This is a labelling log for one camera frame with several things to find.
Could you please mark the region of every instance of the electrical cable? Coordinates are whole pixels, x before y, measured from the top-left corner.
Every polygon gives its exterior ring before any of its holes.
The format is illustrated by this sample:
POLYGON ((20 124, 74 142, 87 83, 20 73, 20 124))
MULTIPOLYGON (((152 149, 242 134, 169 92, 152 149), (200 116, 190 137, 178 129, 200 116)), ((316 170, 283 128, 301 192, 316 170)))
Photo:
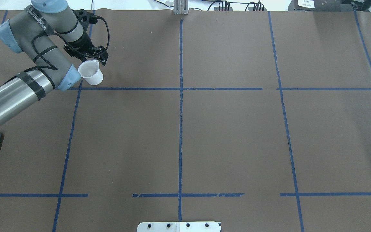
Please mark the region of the electrical cable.
POLYGON ((217 0, 217 1, 211 1, 212 4, 210 4, 209 8, 207 10, 210 10, 211 6, 215 3, 218 3, 218 10, 220 10, 220 3, 221 3, 221 9, 223 9, 224 5, 223 5, 223 1, 221 0, 217 0))
POLYGON ((249 4, 247 4, 246 9, 244 11, 246 11, 249 8, 250 4, 252 4, 252 3, 254 4, 253 8, 256 8, 256 3, 255 2, 250 2, 249 4))
POLYGON ((253 10, 256 10, 256 11, 263 11, 264 10, 264 5, 262 4, 262 2, 260 2, 260 0, 257 2, 256 6, 255 6, 255 9, 253 10))
POLYGON ((98 16, 98 15, 94 15, 93 18, 96 18, 96 19, 100 19, 102 21, 104 21, 105 25, 106 25, 106 28, 107 28, 107 47, 104 49, 104 51, 102 51, 101 53, 97 54, 96 56, 91 56, 91 55, 87 55, 87 54, 84 54, 80 51, 77 50, 77 48, 73 47, 68 41, 66 41, 66 39, 64 37, 62 37, 60 34, 58 33, 54 33, 55 35, 57 35, 59 38, 61 38, 66 45, 68 45, 68 47, 70 47, 74 52, 84 56, 84 57, 87 57, 87 58, 98 58, 100 56, 102 56, 103 54, 105 54, 107 52, 107 49, 109 47, 109 27, 108 27, 108 24, 107 24, 107 21, 101 17, 101 16, 98 16))
POLYGON ((154 0, 154 1, 163 4, 164 6, 167 6, 168 8, 174 7, 174 6, 168 6, 167 4, 162 3, 162 2, 160 2, 160 1, 158 1, 158 0, 154 0))
POLYGON ((203 2, 216 2, 215 0, 200 0, 200 1, 203 1, 203 2))
POLYGON ((50 66, 34 66, 32 68, 29 68, 29 69, 26 69, 24 70, 24 72, 29 72, 29 71, 32 71, 32 70, 37 70, 37 69, 52 69, 52 70, 58 70, 57 67, 55 67, 51 62, 49 62, 43 55, 41 55, 41 53, 37 50, 37 48, 35 47, 35 40, 37 38, 40 38, 41 36, 43 35, 47 35, 45 32, 43 32, 42 34, 40 35, 36 35, 32 41, 31 41, 31 45, 32 45, 32 48, 34 49, 34 52, 37 53, 37 56, 40 57, 41 59, 43 59, 43 61, 45 61, 48 65, 50 66))

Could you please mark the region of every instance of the white metal plate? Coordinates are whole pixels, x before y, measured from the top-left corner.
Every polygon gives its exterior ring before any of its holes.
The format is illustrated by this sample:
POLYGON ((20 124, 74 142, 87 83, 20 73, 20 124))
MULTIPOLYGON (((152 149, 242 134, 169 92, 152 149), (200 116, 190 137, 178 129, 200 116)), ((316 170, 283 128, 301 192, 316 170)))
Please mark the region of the white metal plate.
POLYGON ((148 222, 140 223, 137 232, 221 232, 221 222, 148 222))

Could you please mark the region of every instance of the white wall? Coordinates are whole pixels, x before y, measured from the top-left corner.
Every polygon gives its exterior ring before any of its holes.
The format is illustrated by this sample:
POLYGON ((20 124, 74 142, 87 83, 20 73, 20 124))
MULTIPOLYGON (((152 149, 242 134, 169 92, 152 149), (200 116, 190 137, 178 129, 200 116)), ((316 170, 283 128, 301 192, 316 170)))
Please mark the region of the white wall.
MULTIPOLYGON (((91 0, 67 0, 71 9, 91 9, 91 0)), ((249 3, 249 0, 232 0, 232 2, 249 3)), ((22 10, 31 4, 30 0, 0 0, 0 10, 16 9, 22 10)), ((203 2, 200 0, 189 0, 189 7, 198 7, 202 10, 207 10, 210 2, 203 2)), ((269 11, 287 11, 287 6, 290 0, 262 0, 262 4, 269 11)), ((231 3, 233 10, 244 10, 246 4, 231 3)), ((152 10, 152 9, 167 9, 166 6, 154 2, 153 0, 94 0, 94 9, 107 8, 107 9, 120 9, 120 10, 152 10)))

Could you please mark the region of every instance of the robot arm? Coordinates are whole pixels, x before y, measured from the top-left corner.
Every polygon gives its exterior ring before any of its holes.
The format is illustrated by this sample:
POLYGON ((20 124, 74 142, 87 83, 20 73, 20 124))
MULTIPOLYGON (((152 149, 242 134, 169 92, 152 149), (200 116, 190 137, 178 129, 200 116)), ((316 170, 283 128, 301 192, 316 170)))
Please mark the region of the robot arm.
POLYGON ((0 125, 50 91, 65 91, 81 79, 77 69, 48 38, 58 35, 72 57, 94 58, 105 66, 108 54, 95 47, 86 30, 102 19, 84 10, 74 12, 66 0, 31 0, 32 6, 0 26, 0 39, 15 53, 25 52, 37 66, 16 74, 0 87, 0 125))

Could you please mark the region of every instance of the table surface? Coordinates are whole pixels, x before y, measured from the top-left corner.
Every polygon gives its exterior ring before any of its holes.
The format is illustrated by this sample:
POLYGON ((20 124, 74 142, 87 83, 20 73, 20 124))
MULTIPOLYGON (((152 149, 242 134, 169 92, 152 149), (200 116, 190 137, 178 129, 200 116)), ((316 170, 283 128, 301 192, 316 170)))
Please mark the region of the table surface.
POLYGON ((96 14, 104 81, 0 127, 0 231, 371 231, 371 13, 96 14))

